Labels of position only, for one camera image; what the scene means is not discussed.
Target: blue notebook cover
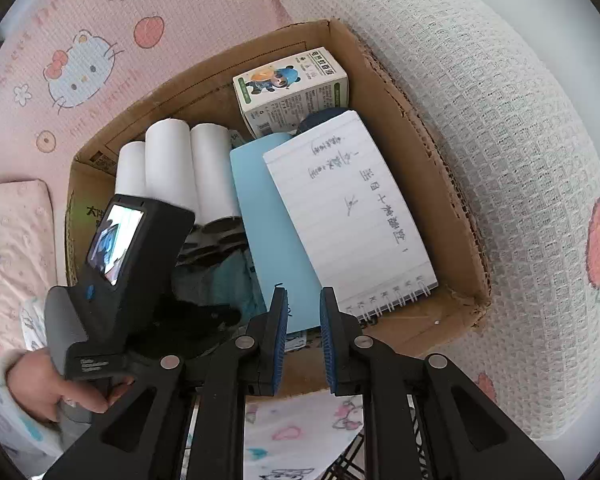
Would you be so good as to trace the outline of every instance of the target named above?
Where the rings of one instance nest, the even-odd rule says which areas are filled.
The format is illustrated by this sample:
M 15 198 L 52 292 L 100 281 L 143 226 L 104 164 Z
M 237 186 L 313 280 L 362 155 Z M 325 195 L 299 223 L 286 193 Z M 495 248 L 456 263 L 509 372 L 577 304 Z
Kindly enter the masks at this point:
M 288 293 L 287 333 L 320 325 L 320 281 L 262 155 L 291 139 L 270 134 L 231 150 L 235 189 L 267 308 L 276 285 Z

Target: human hand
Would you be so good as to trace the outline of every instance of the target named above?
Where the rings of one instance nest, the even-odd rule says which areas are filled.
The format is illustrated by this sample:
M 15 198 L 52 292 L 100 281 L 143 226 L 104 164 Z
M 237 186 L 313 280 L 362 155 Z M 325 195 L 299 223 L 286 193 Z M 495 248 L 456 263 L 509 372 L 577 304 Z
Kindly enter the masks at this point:
M 7 372 L 7 387 L 18 405 L 39 422 L 57 422 L 60 400 L 72 400 L 86 410 L 104 413 L 129 384 L 114 388 L 109 400 L 91 384 L 64 380 L 51 362 L 48 349 L 24 354 Z

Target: black metal bracket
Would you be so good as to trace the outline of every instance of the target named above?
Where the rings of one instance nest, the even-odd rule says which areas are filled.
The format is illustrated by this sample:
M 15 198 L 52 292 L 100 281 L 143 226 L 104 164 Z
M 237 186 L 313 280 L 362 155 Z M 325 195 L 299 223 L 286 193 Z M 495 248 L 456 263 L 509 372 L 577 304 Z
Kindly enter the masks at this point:
M 399 355 L 363 335 L 330 287 L 320 309 L 331 391 L 363 395 L 366 480 L 564 480 L 448 358 Z

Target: lined paper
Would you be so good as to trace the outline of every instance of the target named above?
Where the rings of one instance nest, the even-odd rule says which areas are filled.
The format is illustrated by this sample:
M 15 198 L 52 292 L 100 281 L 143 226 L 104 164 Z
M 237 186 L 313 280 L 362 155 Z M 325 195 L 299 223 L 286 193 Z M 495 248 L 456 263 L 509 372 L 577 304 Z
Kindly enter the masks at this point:
M 322 286 L 367 317 L 437 285 L 420 234 L 355 111 L 264 154 Z

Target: paper towel roll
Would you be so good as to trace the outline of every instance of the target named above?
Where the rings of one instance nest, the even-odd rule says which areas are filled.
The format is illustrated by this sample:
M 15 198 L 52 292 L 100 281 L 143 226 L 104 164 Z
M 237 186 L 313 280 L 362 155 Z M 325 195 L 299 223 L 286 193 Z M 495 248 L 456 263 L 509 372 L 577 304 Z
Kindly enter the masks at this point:
M 148 195 L 193 211 L 196 224 L 199 224 L 200 208 L 188 124 L 179 119 L 158 121 L 146 131 L 145 143 Z
M 122 146 L 116 170 L 116 194 L 147 197 L 144 179 L 144 142 Z
M 218 124 L 198 124 L 191 129 L 191 150 L 202 230 L 223 233 L 235 228 L 241 219 L 229 160 L 229 131 Z

